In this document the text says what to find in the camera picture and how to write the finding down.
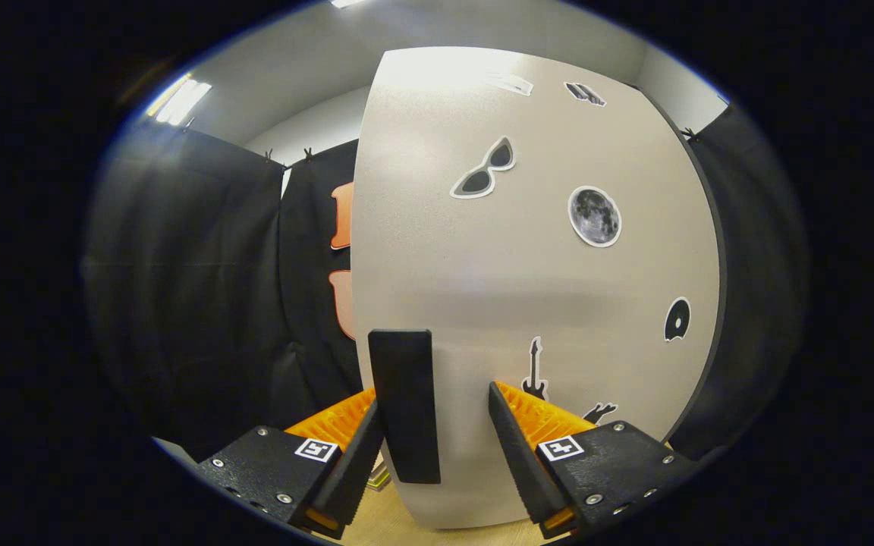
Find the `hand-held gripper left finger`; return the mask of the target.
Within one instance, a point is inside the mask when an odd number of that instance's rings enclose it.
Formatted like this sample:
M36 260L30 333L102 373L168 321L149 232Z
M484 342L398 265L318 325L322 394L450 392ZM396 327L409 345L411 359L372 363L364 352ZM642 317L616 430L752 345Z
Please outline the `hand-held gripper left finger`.
M198 475L272 521L339 539L384 440L375 388L279 431L258 425L198 463Z

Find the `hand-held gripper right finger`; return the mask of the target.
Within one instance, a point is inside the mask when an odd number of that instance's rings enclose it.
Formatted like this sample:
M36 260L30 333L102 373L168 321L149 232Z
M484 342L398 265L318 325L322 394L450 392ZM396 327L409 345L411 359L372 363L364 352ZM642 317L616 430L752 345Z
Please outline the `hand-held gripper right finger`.
M700 464L625 421L591 422L492 381L489 417L545 539L597 535L694 477Z

